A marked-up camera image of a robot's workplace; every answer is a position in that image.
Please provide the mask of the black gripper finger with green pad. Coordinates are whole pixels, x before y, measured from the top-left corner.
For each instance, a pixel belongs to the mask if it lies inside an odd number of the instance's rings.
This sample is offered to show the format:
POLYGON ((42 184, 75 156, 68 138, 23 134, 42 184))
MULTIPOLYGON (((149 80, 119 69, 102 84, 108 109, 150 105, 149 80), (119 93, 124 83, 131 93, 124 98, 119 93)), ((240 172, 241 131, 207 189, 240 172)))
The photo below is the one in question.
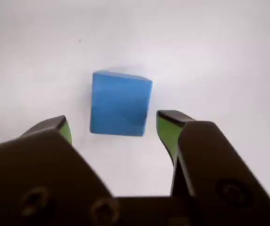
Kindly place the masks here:
POLYGON ((113 226, 120 207, 61 115, 0 144, 0 226, 113 226))
POLYGON ((159 110, 156 131, 174 166, 171 195, 184 193, 194 226, 270 226, 270 196, 211 121, 159 110))

